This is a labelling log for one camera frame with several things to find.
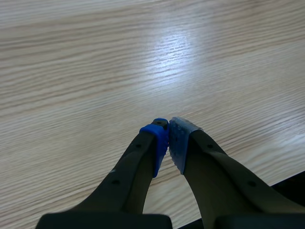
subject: wooden table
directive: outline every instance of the wooden table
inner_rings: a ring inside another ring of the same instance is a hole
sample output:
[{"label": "wooden table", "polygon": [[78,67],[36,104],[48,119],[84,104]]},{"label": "wooden table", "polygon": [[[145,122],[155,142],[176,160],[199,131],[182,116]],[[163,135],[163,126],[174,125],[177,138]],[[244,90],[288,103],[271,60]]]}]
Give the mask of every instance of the wooden table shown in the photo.
[{"label": "wooden table", "polygon": [[[74,206],[182,116],[269,185],[305,169],[305,1],[2,0],[0,227]],[[200,217],[167,155],[145,213]]]}]

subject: translucent rubber pad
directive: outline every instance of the translucent rubber pad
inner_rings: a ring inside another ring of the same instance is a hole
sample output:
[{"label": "translucent rubber pad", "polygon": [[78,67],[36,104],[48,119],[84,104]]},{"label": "translucent rubber pad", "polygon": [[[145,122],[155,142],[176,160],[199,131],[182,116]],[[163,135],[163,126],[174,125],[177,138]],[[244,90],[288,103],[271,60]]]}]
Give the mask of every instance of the translucent rubber pad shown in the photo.
[{"label": "translucent rubber pad", "polygon": [[170,120],[169,127],[170,154],[173,162],[180,170],[181,174],[183,174],[189,135],[195,130],[202,130],[202,128],[196,126],[184,118],[179,117],[173,117]]}]

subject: wood grain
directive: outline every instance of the wood grain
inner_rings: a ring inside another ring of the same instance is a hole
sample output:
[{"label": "wood grain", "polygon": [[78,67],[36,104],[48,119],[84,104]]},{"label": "wood grain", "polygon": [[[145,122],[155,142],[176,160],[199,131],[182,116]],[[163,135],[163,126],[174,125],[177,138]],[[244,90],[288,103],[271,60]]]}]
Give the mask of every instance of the wood grain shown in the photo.
[{"label": "wood grain", "polygon": [[[0,227],[74,206],[182,116],[272,185],[305,169],[305,1],[2,0]],[[145,213],[200,217],[167,155]]]}]

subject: screw hole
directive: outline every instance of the screw hole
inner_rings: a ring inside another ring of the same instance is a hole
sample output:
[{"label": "screw hole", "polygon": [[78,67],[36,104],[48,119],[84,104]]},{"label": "screw hole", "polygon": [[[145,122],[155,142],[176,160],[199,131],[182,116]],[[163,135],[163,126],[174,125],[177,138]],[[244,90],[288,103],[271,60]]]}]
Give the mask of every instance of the screw hole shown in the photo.
[{"label": "screw hole", "polygon": [[119,180],[113,180],[111,183],[112,183],[113,185],[119,185],[119,184],[120,184],[120,181],[119,181]]},{"label": "screw hole", "polygon": [[256,183],[254,181],[248,181],[248,185],[250,185],[251,187],[255,187]]}]

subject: blue gripper pad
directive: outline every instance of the blue gripper pad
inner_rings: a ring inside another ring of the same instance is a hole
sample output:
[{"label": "blue gripper pad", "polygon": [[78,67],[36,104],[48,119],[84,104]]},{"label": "blue gripper pad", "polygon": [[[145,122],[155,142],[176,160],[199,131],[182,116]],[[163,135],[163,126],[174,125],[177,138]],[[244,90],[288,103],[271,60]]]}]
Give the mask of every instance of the blue gripper pad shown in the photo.
[{"label": "blue gripper pad", "polygon": [[[166,121],[168,125],[168,121],[164,118],[156,118],[154,121]],[[166,154],[168,148],[168,137],[169,137],[169,128],[166,130],[163,129],[162,126],[149,124],[140,129],[140,132],[146,131],[156,136],[157,138],[157,148],[156,148],[156,162],[154,165],[153,178],[158,175],[158,171],[161,166],[161,162]]]},{"label": "blue gripper pad", "polygon": [[189,135],[195,130],[202,130],[202,128],[179,117],[173,117],[170,120],[169,127],[170,154],[173,162],[178,167],[181,174],[183,174]]}]

